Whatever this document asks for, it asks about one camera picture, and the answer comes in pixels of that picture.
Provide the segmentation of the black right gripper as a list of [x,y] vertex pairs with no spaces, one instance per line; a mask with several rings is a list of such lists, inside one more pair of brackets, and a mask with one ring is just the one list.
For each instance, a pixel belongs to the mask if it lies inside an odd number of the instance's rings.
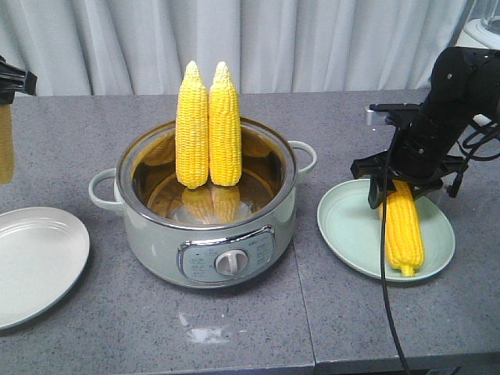
[[460,105],[390,105],[389,117],[397,127],[390,150],[355,159],[355,179],[370,177],[368,203],[376,209],[406,183],[417,200],[444,186],[442,178],[463,174],[467,162],[449,152],[469,125],[469,113]]

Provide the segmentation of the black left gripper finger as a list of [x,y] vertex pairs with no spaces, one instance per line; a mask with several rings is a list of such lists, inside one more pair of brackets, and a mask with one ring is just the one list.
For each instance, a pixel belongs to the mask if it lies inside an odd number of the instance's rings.
[[38,80],[35,74],[8,64],[3,56],[1,57],[0,65],[0,93],[2,105],[12,104],[16,92],[35,95]]

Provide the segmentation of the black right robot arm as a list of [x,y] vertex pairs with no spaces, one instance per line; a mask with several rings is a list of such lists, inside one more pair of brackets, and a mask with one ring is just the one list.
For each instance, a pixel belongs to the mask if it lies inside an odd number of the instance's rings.
[[412,196],[419,198],[440,189],[443,177],[453,173],[448,195],[454,198],[471,158],[450,155],[452,146],[468,126],[478,126],[475,116],[499,121],[499,52],[446,48],[434,64],[430,92],[421,104],[372,104],[366,111],[395,127],[388,150],[351,165],[355,179],[370,177],[372,209],[395,192],[398,180],[409,183]]

